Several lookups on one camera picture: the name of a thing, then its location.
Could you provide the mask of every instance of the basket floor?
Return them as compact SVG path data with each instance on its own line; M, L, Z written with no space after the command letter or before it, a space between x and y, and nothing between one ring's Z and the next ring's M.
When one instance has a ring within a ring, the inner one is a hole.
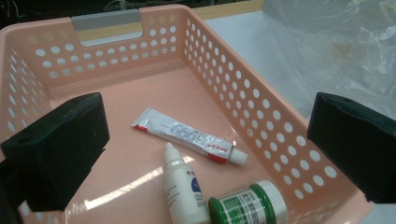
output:
M247 165L219 164L175 146L195 170L206 201L270 179L202 84L182 61L164 63L117 80L61 90L57 106L77 95L102 93L110 130L106 150L66 208L66 223L171 223L162 180L166 141L131 127L148 107L229 141L248 154Z

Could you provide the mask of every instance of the black sponge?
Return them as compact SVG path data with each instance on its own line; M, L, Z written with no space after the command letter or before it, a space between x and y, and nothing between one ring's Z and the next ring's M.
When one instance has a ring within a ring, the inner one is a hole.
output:
M32 211L64 210L109 140L100 93L71 99L1 144Z
M396 203L396 121L319 92L308 139L374 203Z

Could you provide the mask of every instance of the toothpaste tube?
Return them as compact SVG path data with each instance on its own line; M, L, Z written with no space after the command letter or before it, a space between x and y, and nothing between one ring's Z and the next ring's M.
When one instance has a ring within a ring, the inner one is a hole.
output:
M149 107L132 127L192 149L213 161L245 165L248 154L234 148L230 142L203 133Z

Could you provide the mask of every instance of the basket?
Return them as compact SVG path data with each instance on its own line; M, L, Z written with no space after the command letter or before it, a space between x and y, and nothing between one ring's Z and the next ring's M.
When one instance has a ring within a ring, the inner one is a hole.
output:
M289 223L358 223L370 211L307 140L307 121L191 9L130 13L141 16L141 36L89 47L70 18L0 32L0 140L94 91L102 93L110 131L106 151L66 210L33 213L23 203L25 223L171 223L161 177L165 141L130 126L148 106L248 154L239 167L177 146L207 200L268 179L287 201Z

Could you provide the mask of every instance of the eye drop bottle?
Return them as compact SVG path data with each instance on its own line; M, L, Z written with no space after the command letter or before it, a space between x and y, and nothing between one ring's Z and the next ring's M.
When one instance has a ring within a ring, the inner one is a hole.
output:
M163 185L174 224L210 223L195 172L171 143L165 148Z

